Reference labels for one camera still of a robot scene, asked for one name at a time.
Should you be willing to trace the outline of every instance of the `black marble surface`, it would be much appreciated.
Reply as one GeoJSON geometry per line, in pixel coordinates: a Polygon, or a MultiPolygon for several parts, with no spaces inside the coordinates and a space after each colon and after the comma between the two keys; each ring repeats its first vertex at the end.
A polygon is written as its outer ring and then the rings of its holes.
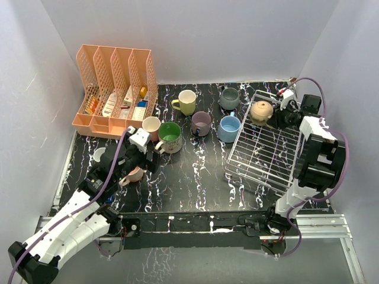
{"type": "MultiPolygon", "coordinates": [[[[266,209],[278,199],[274,191],[257,183],[231,181],[225,177],[226,160],[233,143],[223,143],[216,136],[221,118],[230,113],[221,109],[218,103],[223,85],[239,90],[241,102],[236,116],[242,121],[255,90],[276,93],[286,83],[160,85],[154,114],[161,121],[174,121],[181,126],[183,148],[175,154],[164,154],[154,175],[147,172],[141,181],[120,188],[115,194],[113,208],[120,212],[252,210],[266,209]],[[191,117],[171,108],[171,100],[185,89],[197,94],[196,111],[208,112],[212,117],[211,131],[205,137],[195,138],[191,134],[191,117]]],[[[94,151],[110,143],[115,141],[77,135],[60,207],[69,200],[94,163],[94,151]]],[[[326,203],[308,204],[307,209],[331,210],[326,203]]]]}

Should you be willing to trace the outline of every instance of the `mug handle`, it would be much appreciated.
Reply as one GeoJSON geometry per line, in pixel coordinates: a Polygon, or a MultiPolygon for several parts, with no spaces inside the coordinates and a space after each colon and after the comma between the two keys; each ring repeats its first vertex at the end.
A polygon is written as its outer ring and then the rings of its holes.
{"type": "Polygon", "coordinates": [[[123,179],[120,180],[120,181],[118,182],[118,184],[119,184],[120,186],[126,186],[126,185],[128,185],[129,183],[130,183],[130,180],[129,180],[129,177],[128,177],[128,176],[123,177],[123,179]]]}
{"type": "Polygon", "coordinates": [[[174,100],[172,100],[172,101],[171,101],[171,106],[172,106],[172,108],[175,108],[175,109],[177,109],[177,110],[180,111],[180,107],[174,105],[174,104],[176,104],[176,103],[179,103],[179,100],[178,100],[178,99],[174,99],[174,100]]]}
{"type": "MultiPolygon", "coordinates": [[[[155,146],[155,150],[159,150],[159,147],[163,145],[163,141],[158,142],[158,144],[155,146]]],[[[163,154],[165,150],[162,148],[159,150],[160,154],[163,154]]]]}

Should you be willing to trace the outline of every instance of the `mug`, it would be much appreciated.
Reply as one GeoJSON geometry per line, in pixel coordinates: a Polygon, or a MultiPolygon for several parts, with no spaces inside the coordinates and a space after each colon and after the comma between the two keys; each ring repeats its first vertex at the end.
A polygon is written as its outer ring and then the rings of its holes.
{"type": "Polygon", "coordinates": [[[220,97],[220,106],[231,111],[239,105],[239,92],[234,88],[224,88],[220,97]]]}
{"type": "Polygon", "coordinates": [[[104,154],[104,152],[105,152],[105,147],[101,147],[94,152],[95,162],[98,162],[98,163],[100,162],[100,157],[101,157],[101,155],[104,154]]]}
{"type": "Polygon", "coordinates": [[[158,130],[159,142],[155,146],[155,150],[159,150],[162,146],[160,153],[167,152],[174,154],[179,152],[183,146],[183,137],[180,126],[175,122],[165,122],[159,127],[158,130]]]}
{"type": "Polygon", "coordinates": [[[136,167],[134,170],[132,170],[126,177],[124,177],[122,180],[118,182],[121,186],[126,186],[130,182],[138,182],[143,177],[143,169],[140,167],[136,167]]]}
{"type": "Polygon", "coordinates": [[[204,112],[198,111],[192,116],[192,133],[195,136],[205,136],[211,130],[211,116],[204,112]]]}
{"type": "Polygon", "coordinates": [[[172,108],[180,110],[184,115],[191,115],[196,107],[196,94],[191,90],[181,91],[178,99],[171,102],[172,108]]]}
{"type": "Polygon", "coordinates": [[[241,122],[235,117],[235,112],[232,111],[230,115],[221,120],[217,136],[225,143],[232,143],[237,138],[240,128],[241,122]]]}
{"type": "Polygon", "coordinates": [[[152,141],[158,141],[158,129],[160,127],[160,120],[158,117],[147,117],[142,121],[142,128],[150,133],[152,141]]]}

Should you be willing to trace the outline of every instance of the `purple mug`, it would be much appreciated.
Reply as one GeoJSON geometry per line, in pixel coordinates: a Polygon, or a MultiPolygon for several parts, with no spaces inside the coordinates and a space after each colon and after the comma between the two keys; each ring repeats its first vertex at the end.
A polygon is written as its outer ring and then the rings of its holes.
{"type": "Polygon", "coordinates": [[[195,136],[205,136],[211,130],[211,116],[204,112],[198,111],[192,116],[192,133],[195,136]]]}

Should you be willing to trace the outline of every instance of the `light blue mug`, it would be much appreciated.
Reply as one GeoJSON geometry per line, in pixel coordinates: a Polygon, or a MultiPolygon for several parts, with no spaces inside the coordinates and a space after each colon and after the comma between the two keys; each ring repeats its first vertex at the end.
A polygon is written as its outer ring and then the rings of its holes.
{"type": "Polygon", "coordinates": [[[225,143],[232,143],[237,138],[240,128],[241,122],[235,117],[235,112],[232,111],[230,115],[221,120],[219,129],[217,130],[217,136],[225,143]]]}

